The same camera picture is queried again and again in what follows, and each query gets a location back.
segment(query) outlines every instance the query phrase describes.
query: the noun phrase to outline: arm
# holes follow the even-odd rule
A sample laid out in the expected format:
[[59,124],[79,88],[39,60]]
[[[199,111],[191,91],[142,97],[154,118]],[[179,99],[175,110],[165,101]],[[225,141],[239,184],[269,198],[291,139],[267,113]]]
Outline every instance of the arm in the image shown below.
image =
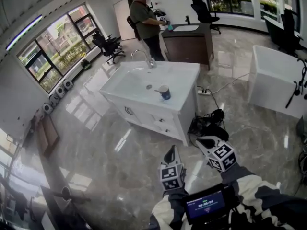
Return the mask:
[[150,216],[150,230],[180,230],[184,208],[181,199],[188,193],[184,188],[164,193],[163,199],[154,206]]
[[159,21],[152,18],[148,18],[147,20],[142,22],[143,24],[149,25],[167,25],[167,21]]
[[249,220],[270,220],[274,226],[291,225],[301,229],[307,217],[307,201],[281,194],[279,189],[262,180],[245,167],[235,164],[221,173],[224,184],[231,184],[240,199],[239,213]]

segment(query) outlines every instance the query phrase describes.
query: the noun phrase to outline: faucet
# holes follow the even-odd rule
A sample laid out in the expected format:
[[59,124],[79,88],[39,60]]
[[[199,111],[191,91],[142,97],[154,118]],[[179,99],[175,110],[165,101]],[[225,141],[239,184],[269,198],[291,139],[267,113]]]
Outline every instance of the faucet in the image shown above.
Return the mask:
[[145,54],[146,63],[147,63],[147,65],[148,65],[148,68],[149,68],[149,69],[157,67],[157,63],[156,63],[156,61],[154,60],[154,58],[149,59],[149,58],[147,57],[146,53],[145,53],[143,50],[140,50],[140,49],[133,51],[133,53],[131,54],[131,59],[133,59],[133,56],[134,56],[134,54],[135,54],[136,52],[143,52],[143,53]]

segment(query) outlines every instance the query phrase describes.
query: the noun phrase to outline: reflective floor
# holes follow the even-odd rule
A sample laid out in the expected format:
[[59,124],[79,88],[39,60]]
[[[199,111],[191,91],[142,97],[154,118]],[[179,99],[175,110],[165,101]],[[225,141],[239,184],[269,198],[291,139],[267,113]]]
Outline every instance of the reflective floor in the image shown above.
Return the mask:
[[[207,66],[202,66],[198,79],[199,85],[212,91],[249,72],[253,45],[275,48],[263,34],[227,28],[221,31],[221,35],[212,32],[212,69],[208,72]],[[137,40],[122,44],[127,56],[121,61],[131,61],[131,52],[143,47]],[[134,60],[143,60],[143,55],[136,54]],[[33,135],[13,171],[31,180],[36,187],[28,196],[35,195],[42,205],[37,185],[53,190],[68,185],[84,191],[92,200],[77,206],[90,225],[108,230],[145,229],[163,193],[157,169],[173,144],[187,168],[185,187],[189,193],[211,187],[221,178],[206,165],[196,147],[184,147],[176,139],[125,122],[99,93],[119,66],[105,62],[105,57],[99,57],[51,114],[60,141],[50,158],[40,159]],[[301,144],[295,134],[298,120],[250,105],[247,79],[248,76],[215,95],[225,111],[230,143],[241,165],[273,184],[281,182],[281,191],[293,194],[300,180],[297,157]],[[210,96],[200,96],[200,103],[201,114],[217,109]],[[307,190],[301,188],[297,195],[307,197]]]

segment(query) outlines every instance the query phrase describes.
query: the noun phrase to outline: power strip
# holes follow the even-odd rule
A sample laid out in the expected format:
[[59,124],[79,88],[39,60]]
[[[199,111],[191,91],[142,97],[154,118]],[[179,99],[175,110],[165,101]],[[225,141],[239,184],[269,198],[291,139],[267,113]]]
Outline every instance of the power strip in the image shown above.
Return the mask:
[[198,90],[197,94],[200,94],[200,95],[211,95],[210,92],[207,92],[207,93],[204,92],[203,93],[202,90]]

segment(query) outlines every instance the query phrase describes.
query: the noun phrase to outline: wooden counter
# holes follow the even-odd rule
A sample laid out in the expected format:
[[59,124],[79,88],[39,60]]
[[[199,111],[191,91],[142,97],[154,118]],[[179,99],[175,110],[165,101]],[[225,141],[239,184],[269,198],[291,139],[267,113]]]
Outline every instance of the wooden counter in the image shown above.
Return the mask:
[[[173,25],[173,28],[187,24]],[[194,31],[169,31],[162,33],[168,51],[168,60],[208,65],[214,58],[210,24],[191,24],[199,27]]]

